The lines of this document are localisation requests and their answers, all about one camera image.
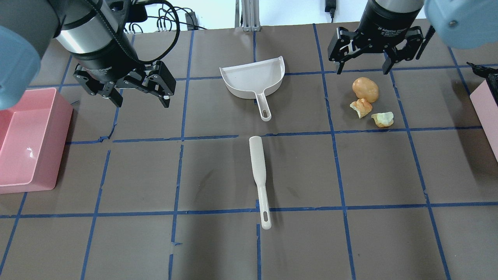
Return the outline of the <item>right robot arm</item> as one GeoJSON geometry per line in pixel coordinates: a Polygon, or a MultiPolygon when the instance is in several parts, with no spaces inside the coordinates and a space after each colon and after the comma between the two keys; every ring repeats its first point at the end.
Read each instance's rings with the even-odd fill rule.
{"type": "Polygon", "coordinates": [[[473,49],[497,41],[496,0],[369,0],[355,31],[338,27],[327,49],[341,74],[350,59],[385,53],[384,74],[419,59],[434,34],[446,46],[473,49]]]}

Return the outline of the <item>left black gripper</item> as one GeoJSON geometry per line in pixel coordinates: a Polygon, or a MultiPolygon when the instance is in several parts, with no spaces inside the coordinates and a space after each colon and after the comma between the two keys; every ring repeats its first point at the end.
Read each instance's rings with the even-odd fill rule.
{"type": "MultiPolygon", "coordinates": [[[[169,108],[170,97],[175,94],[176,80],[162,61],[152,64],[137,63],[127,55],[110,54],[100,58],[75,57],[78,64],[73,77],[88,92],[97,94],[105,85],[119,89],[135,89],[159,97],[164,108],[169,108]]],[[[121,108],[123,97],[112,89],[107,94],[117,108],[121,108]]]]}

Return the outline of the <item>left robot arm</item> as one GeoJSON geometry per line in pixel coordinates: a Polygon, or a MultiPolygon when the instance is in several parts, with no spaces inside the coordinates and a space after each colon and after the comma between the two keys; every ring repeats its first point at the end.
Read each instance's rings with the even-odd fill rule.
{"type": "Polygon", "coordinates": [[[39,73],[41,60],[56,39],[78,62],[73,76],[92,96],[121,107],[119,89],[135,89],[170,105],[176,80],[162,59],[140,60],[123,30],[126,23],[146,20],[147,5],[156,0],[2,0],[1,109],[16,105],[39,73]]]}

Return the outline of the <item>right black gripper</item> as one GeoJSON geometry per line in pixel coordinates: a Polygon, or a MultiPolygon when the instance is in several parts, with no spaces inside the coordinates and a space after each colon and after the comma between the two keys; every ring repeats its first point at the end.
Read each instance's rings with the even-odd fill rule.
{"type": "Polygon", "coordinates": [[[338,27],[328,46],[328,60],[336,64],[340,75],[345,62],[364,53],[386,53],[384,75],[403,60],[420,59],[435,34],[429,25],[426,34],[413,26],[423,7],[423,0],[368,0],[355,31],[338,27]]]}

